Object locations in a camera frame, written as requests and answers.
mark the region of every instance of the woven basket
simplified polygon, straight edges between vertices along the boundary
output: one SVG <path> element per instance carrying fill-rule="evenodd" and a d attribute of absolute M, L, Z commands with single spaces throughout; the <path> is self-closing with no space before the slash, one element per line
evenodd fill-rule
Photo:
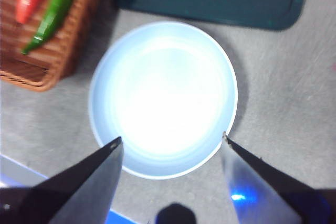
<path fill-rule="evenodd" d="M 46 91 L 60 78 L 73 73 L 90 19 L 99 0 L 73 0 L 71 9 L 54 37 L 42 47 L 22 55 L 45 13 L 43 0 L 28 23 L 15 22 L 16 0 L 1 0 L 1 79 L 20 87 Z"/>

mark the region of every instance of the white bowl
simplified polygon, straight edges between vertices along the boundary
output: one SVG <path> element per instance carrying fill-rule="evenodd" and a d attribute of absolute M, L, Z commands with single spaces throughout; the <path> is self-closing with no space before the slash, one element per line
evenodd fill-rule
<path fill-rule="evenodd" d="M 217 152 L 237 96 L 230 60 L 211 36 L 184 23 L 151 23 L 123 36 L 101 59 L 90 121 L 100 146 L 122 137 L 124 170 L 174 178 Z"/>

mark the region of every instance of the gray countertop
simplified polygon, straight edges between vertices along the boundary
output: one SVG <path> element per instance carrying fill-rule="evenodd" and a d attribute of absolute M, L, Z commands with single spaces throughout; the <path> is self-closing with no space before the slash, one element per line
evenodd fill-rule
<path fill-rule="evenodd" d="M 47 176 L 98 149 L 87 111 L 93 71 L 130 30 L 176 20 L 115 10 L 103 0 L 76 73 L 44 93 L 1 83 L 1 151 Z M 230 137 L 314 188 L 336 188 L 336 0 L 306 0 L 299 20 L 276 32 L 183 20 L 213 36 L 234 66 L 238 111 Z M 196 171 L 154 181 L 122 172 L 113 208 L 148 223 L 173 203 L 198 223 L 236 223 L 217 153 Z"/>

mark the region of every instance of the blue light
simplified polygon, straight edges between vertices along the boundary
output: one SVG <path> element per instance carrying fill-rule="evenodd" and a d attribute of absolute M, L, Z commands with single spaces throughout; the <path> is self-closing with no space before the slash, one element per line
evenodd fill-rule
<path fill-rule="evenodd" d="M 231 195 L 231 199 L 232 200 L 242 200 L 242 199 L 245 199 L 245 196 L 241 194 L 233 194 Z"/>

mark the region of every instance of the green chili pepper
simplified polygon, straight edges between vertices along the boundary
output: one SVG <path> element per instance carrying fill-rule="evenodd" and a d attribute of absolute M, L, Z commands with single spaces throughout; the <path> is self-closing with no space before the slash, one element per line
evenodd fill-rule
<path fill-rule="evenodd" d="M 65 19 L 72 0 L 50 0 L 49 6 L 31 42 L 22 50 L 27 54 L 50 39 Z"/>

